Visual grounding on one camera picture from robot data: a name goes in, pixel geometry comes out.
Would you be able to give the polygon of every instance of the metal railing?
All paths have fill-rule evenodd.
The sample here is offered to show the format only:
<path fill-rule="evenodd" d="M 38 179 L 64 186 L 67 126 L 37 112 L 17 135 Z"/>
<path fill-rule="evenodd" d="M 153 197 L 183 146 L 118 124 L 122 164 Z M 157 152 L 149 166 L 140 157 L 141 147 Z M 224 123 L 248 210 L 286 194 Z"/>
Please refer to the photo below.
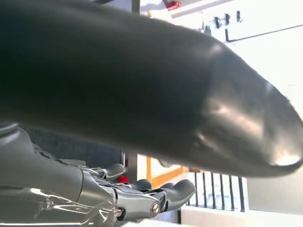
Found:
<path fill-rule="evenodd" d="M 242 177 L 220 174 L 218 179 L 215 179 L 214 173 L 211 172 L 190 174 L 193 174 L 194 179 L 192 180 L 194 181 L 196 191 L 194 196 L 187 203 L 187 206 L 245 212 L 246 199 L 244 198 Z M 211 182 L 207 182 L 206 175 L 210 178 Z M 202 190 L 199 189 L 201 185 L 199 185 L 201 184 L 201 181 L 203 185 Z"/>

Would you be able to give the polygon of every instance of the silver mechanical arm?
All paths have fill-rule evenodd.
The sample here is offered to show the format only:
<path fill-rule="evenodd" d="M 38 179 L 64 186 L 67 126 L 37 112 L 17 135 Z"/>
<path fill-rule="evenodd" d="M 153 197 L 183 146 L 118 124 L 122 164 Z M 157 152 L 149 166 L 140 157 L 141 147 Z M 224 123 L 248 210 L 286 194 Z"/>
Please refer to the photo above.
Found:
<path fill-rule="evenodd" d="M 107 218 L 110 223 L 116 219 L 153 218 L 160 212 L 180 208 L 196 191 L 188 180 L 156 190 L 152 190 L 152 185 L 146 179 L 133 184 L 115 184 L 109 180 L 123 174 L 125 169 L 122 165 L 88 168 L 79 160 L 57 159 L 32 144 L 26 132 L 12 123 L 0 124 L 0 160 L 0 200 L 2 201 L 0 207 L 13 204 L 11 200 L 4 202 L 4 198 L 39 200 L 39 214 L 59 208 L 60 212 L 70 212 L 70 207 L 77 207 L 76 210 L 81 207 L 90 209 L 89 217 L 92 210 L 98 210 L 103 216 L 103 213 L 110 214 Z"/>

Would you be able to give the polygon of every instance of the white wall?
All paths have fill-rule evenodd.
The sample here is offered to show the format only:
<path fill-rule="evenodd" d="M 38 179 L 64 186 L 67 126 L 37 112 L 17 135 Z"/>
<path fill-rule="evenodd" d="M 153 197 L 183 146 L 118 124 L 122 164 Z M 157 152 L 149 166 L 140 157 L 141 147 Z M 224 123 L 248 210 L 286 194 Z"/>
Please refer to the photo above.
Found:
<path fill-rule="evenodd" d="M 303 216 L 261 211 L 235 212 L 184 206 L 181 222 L 196 227 L 301 227 Z"/>

